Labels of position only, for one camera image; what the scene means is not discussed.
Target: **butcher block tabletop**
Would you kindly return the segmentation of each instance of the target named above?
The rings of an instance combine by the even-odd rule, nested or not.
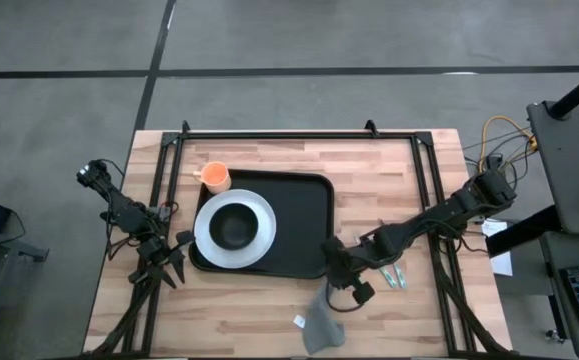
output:
[[[468,179],[458,132],[431,130],[448,197]],[[163,131],[138,131],[131,149],[123,192],[136,201],[149,202]],[[427,188],[435,199],[424,146],[421,147]],[[165,198],[171,170],[165,167],[160,199]],[[413,164],[411,143],[400,139],[347,140],[186,140],[178,176],[176,202],[180,210],[172,218],[171,245],[175,234],[193,228],[200,184],[193,172],[210,161],[233,169],[321,174],[335,190],[334,233],[348,246],[353,236],[385,222],[403,222],[422,211]],[[123,234],[114,231],[112,241]],[[471,248],[486,249],[484,238],[469,234]],[[503,346],[511,341],[496,288],[484,253],[458,253],[467,302],[485,328]],[[87,330],[84,350],[98,346],[126,311],[132,292],[127,276],[136,269],[138,254],[125,246],[113,261],[105,261]],[[331,312],[345,326],[346,343],[327,348],[317,357],[446,356],[438,296],[426,236],[418,238],[397,262],[407,288],[392,289],[379,271],[362,273],[376,295],[351,313]],[[184,263],[186,283],[181,284],[168,266],[178,289],[161,286],[154,330],[153,357],[304,357],[301,329],[296,315],[306,316],[307,305],[323,279],[298,280],[277,277],[221,274]],[[335,291],[332,303],[355,305],[351,291]],[[452,319],[459,349],[464,349],[460,321]],[[142,324],[136,330],[140,344]]]

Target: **black tray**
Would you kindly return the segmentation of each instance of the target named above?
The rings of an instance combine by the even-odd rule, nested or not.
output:
[[[267,253],[240,269],[209,262],[192,243],[189,260],[200,270],[234,274],[315,279],[325,274],[320,246],[333,235],[333,185],[324,176],[275,171],[230,169],[232,189],[253,191],[267,200],[276,215],[276,237]],[[213,197],[203,185],[196,216]]]

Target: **gray floor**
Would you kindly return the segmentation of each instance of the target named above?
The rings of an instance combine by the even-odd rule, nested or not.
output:
[[[0,71],[146,70],[165,0],[0,1]],[[161,68],[579,65],[579,0],[179,1]],[[579,74],[159,79],[147,129],[457,128],[557,99]],[[80,351],[103,257],[101,199],[75,181],[90,159],[124,163],[144,79],[0,80],[0,203],[27,241],[51,248],[20,261],[0,313],[0,359]],[[490,137],[513,130],[494,123]],[[511,152],[522,141],[503,148]],[[467,156],[477,157],[472,148]],[[519,165],[522,172],[524,165]],[[501,217],[551,203],[540,159]],[[545,298],[508,295],[514,347],[563,356],[542,339]],[[569,345],[564,355],[573,357]]]

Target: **small white label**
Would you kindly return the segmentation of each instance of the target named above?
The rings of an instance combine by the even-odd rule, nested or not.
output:
[[[298,325],[298,327],[301,329],[305,328],[305,318],[300,315],[296,315],[296,318],[293,319],[293,323]]]

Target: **orange cup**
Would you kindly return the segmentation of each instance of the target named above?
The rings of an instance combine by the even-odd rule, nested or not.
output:
[[[227,169],[227,165],[218,161],[208,163],[201,171],[194,171],[193,176],[205,184],[212,194],[221,193],[231,187],[229,169]]]

